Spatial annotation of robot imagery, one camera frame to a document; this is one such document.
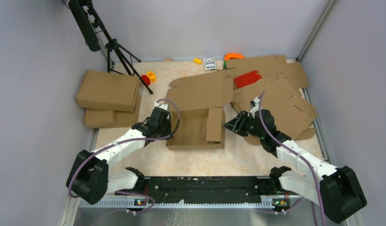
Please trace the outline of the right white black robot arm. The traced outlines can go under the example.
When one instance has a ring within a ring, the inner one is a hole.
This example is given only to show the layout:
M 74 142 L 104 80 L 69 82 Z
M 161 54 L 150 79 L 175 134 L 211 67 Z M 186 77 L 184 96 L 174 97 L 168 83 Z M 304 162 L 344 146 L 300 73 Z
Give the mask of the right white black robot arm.
M 273 168 L 270 190 L 275 194 L 284 191 L 299 194 L 319 206 L 322 221 L 328 218 L 336 224 L 366 207 L 368 202 L 355 171 L 348 166 L 339 168 L 301 148 L 295 140 L 277 129 L 274 117 L 269 110 L 262 108 L 262 102 L 262 96 L 256 97 L 251 101 L 249 112 L 240 111 L 223 126 L 241 137 L 258 138 L 266 152 L 298 170 Z

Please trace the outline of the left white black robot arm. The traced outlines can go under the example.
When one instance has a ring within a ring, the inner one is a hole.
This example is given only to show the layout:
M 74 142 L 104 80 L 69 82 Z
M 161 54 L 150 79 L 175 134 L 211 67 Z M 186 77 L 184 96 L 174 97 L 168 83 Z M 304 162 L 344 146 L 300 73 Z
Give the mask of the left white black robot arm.
M 80 151 L 72 165 L 66 187 L 71 198 L 82 198 L 89 204 L 98 203 L 105 195 L 127 189 L 140 194 L 144 189 L 141 174 L 132 168 L 119 172 L 111 169 L 129 154 L 157 140 L 168 140 L 177 129 L 172 128 L 172 113 L 176 105 L 168 99 L 159 99 L 149 117 L 134 124 L 125 134 L 106 146 L 93 151 Z

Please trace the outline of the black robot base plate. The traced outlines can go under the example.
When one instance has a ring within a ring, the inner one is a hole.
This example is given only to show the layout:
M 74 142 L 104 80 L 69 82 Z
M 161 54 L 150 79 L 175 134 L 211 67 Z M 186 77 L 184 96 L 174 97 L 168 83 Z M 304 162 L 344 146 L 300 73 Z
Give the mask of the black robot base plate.
M 157 203 L 240 204 L 260 203 L 265 197 L 292 195 L 269 176 L 145 177 L 121 192 L 148 195 Z

